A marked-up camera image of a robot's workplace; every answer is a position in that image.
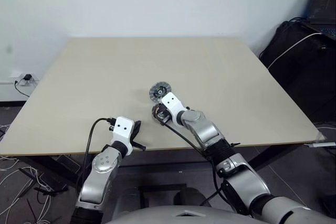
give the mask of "gray floor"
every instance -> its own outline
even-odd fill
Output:
[[[20,108],[0,108],[0,125],[9,124]],[[336,131],[321,131],[330,141],[336,140]],[[262,151],[265,147],[238,147],[237,152],[242,153],[245,159],[250,160]],[[74,155],[74,159],[81,160],[81,155]],[[124,160],[124,164],[150,164],[164,162],[201,161],[202,158],[194,150],[175,151],[146,151],[134,152]],[[13,161],[0,161],[0,168],[6,168],[13,164]],[[11,170],[0,172],[0,181],[12,171],[25,166],[20,162]],[[295,151],[278,159],[259,171],[261,177],[268,184],[274,195],[282,195],[293,200],[300,199],[310,208],[322,212],[319,204],[319,197],[336,194],[335,179],[335,157],[322,148],[308,148],[301,146]],[[27,177],[17,172],[0,186],[0,212],[7,208],[13,201],[15,195],[27,182]],[[139,185],[163,185],[187,183],[189,187],[195,187],[205,196],[214,192],[211,170],[186,173],[153,173],[142,175],[122,175],[117,176],[113,181],[113,191],[109,199],[109,205],[105,211],[103,221],[111,219],[114,203],[123,190],[137,187]],[[149,194],[150,206],[171,205],[175,191],[169,193]],[[29,199],[35,213],[41,211],[41,205],[36,201],[36,192],[30,190],[29,193],[20,199],[11,209],[8,223],[34,222],[34,217],[29,210],[26,199]],[[53,223],[68,223],[76,202],[75,191],[70,191],[56,196],[51,201],[50,209],[45,217]],[[219,197],[210,201],[215,208],[229,210]],[[0,216],[0,223],[5,223],[6,214]]]

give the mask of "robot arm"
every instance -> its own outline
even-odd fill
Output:
[[[167,93],[157,113],[165,115],[161,121],[171,119],[177,127],[186,127],[196,138],[205,157],[214,163],[222,190],[237,213],[271,224],[334,223],[334,220],[312,211],[286,197],[273,196],[266,183],[225,140],[214,123],[203,112],[188,110],[172,93]]]
[[[93,159],[91,173],[78,196],[71,224],[101,223],[112,180],[117,175],[122,159],[132,153],[133,146],[145,150],[144,146],[133,141],[139,132],[140,125],[141,121],[134,123],[122,116],[114,121],[110,127],[110,130],[113,130],[111,145],[106,145]]]

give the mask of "white cable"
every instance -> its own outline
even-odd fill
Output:
[[[254,149],[256,149],[257,153],[260,154],[260,151],[257,149],[257,147],[254,146]],[[300,196],[294,191],[294,189],[291,188],[290,185],[288,185],[287,182],[283,178],[281,178],[281,176],[277,174],[276,171],[270,165],[268,165],[268,167],[274,172],[275,175],[278,176],[278,178],[281,179],[282,182],[286,184],[286,186],[288,186],[288,188],[295,194],[295,196],[301,201],[301,203],[307,206],[306,203],[303,202],[303,200],[300,198]]]
[[[0,171],[1,171],[1,172],[4,172],[4,171],[6,171],[6,170],[9,170],[9,169],[13,168],[13,167],[17,164],[17,162],[19,162],[19,160],[17,160],[11,167],[3,168],[3,169],[1,168]]]
[[[33,180],[32,179],[29,179],[28,181],[27,181],[27,183],[23,186],[23,188],[19,191],[19,193],[15,196],[15,198],[14,198],[14,200],[13,200],[13,202],[12,202],[12,205],[13,205],[13,203],[14,203],[14,201],[17,201],[17,199],[19,199],[18,198],[18,196],[21,194],[21,192],[26,188],[26,186],[28,185],[28,186],[30,186],[31,184],[32,184],[32,182],[33,182]],[[11,210],[11,208],[12,208],[12,206],[10,206],[10,208],[8,209],[8,212],[7,212],[7,215],[6,215],[6,221],[5,221],[5,224],[7,224],[7,221],[8,221],[8,216],[9,216],[9,213],[10,213],[10,210]]]
[[[284,51],[282,54],[280,54],[280,56],[278,56],[268,67],[267,69],[269,69],[274,62],[276,62],[281,56],[283,56],[285,53],[287,53],[290,49],[292,49],[294,46],[296,46],[297,44],[301,43],[302,41],[304,41],[305,39],[308,39],[309,37],[313,36],[313,35],[320,35],[322,33],[314,33],[314,34],[310,34],[308,36],[305,36],[305,38],[301,39],[300,41],[296,42],[293,46],[291,46],[290,48],[288,48],[286,51]]]
[[[7,159],[7,160],[17,160],[16,158],[14,158],[14,157],[3,157],[3,156],[0,156],[1,158],[0,158],[0,160],[2,160],[2,159]]]
[[[12,203],[9,207],[7,207],[5,210],[3,210],[2,212],[0,212],[0,215],[4,214],[9,208],[11,208],[12,206],[14,206],[15,203],[17,203],[19,199],[16,199],[16,201],[14,201],[14,203]]]
[[[37,180],[38,184],[39,184],[40,186],[46,188],[48,191],[51,191],[51,188],[50,188],[48,185],[44,185],[44,184],[42,184],[42,183],[38,180],[38,172],[37,172],[37,169],[30,167],[30,172],[33,174],[33,171],[32,171],[32,170],[35,172],[35,177],[36,177],[36,180]],[[50,223],[48,220],[44,220],[44,219],[43,219],[44,216],[47,214],[47,212],[48,212],[48,210],[49,210],[50,203],[51,203],[51,196],[48,195],[46,201],[44,202],[42,211],[41,211],[41,213],[40,213],[40,215],[39,215],[39,217],[38,217],[38,219],[37,219],[36,224]]]
[[[5,129],[5,134],[6,134],[6,132],[8,131],[9,126],[10,126],[10,124],[9,125],[0,125],[0,128],[2,128],[2,127],[6,128]],[[0,136],[0,141],[5,137],[5,134],[3,134],[2,136]]]
[[[49,186],[47,186],[47,185],[44,185],[44,184],[42,184],[40,181],[39,181],[39,179],[38,179],[38,172],[37,172],[37,169],[35,169],[35,168],[33,168],[33,167],[31,167],[31,166],[25,166],[25,167],[22,167],[22,169],[30,169],[30,172],[36,177],[36,180],[37,180],[37,182],[39,183],[39,185],[41,185],[42,187],[44,187],[44,188],[46,188],[48,191],[51,191],[51,189],[50,189],[50,187]],[[10,173],[10,174],[8,174],[1,182],[0,182],[0,185],[9,177],[9,176],[12,176],[14,173],[16,173],[16,172],[18,172],[19,170],[15,170],[15,171],[13,171],[12,173]],[[20,195],[20,193],[23,191],[23,189],[26,187],[26,185],[28,184],[28,183],[32,183],[33,182],[33,180],[29,180],[26,184],[25,184],[25,186],[21,189],[21,191],[17,194],[17,196],[15,197],[15,199],[13,200],[13,202],[12,202],[12,204],[9,206],[9,207],[7,207],[0,215],[2,215],[3,213],[5,213],[6,211],[8,211],[8,213],[7,213],[7,216],[6,216],[6,224],[7,224],[7,219],[8,219],[8,215],[9,215],[9,212],[10,212],[10,209],[16,204],[16,202],[19,200],[19,198],[17,198],[19,195]],[[41,213],[40,213],[40,215],[39,215],[39,217],[38,217],[38,219],[37,219],[37,222],[36,222],[36,224],[50,224],[50,221],[48,221],[48,220],[44,220],[43,218],[44,218],[44,216],[47,214],[47,212],[48,212],[48,210],[49,210],[49,208],[50,208],[50,204],[51,204],[51,196],[50,195],[48,195],[47,196],[47,199],[46,199],[46,201],[45,201],[45,203],[44,203],[44,205],[43,205],[43,209],[42,209],[42,211],[41,211]]]
[[[318,127],[317,129],[331,129],[331,130],[336,130],[336,128],[332,128],[332,127]]]

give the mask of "small gear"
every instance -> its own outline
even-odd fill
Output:
[[[160,81],[151,87],[151,89],[149,90],[149,97],[153,102],[159,103],[161,101],[161,98],[163,98],[171,91],[172,88],[167,82]]]
[[[167,110],[162,109],[162,106],[161,104],[156,104],[152,108],[152,116],[156,122],[163,122],[170,115]]]

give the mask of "table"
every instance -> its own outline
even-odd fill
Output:
[[[83,153],[92,123],[120,115],[142,121],[136,141],[147,150],[189,147],[151,117],[149,88],[158,81],[168,82],[185,106],[203,111],[231,143],[306,143],[320,136],[238,39],[76,38],[19,112],[0,142],[0,154],[33,155],[39,166],[47,162],[42,155]],[[98,124],[90,152],[110,140],[107,124]],[[287,146],[271,146],[275,153],[269,153],[277,156],[291,149]],[[265,162],[262,156],[255,167]]]

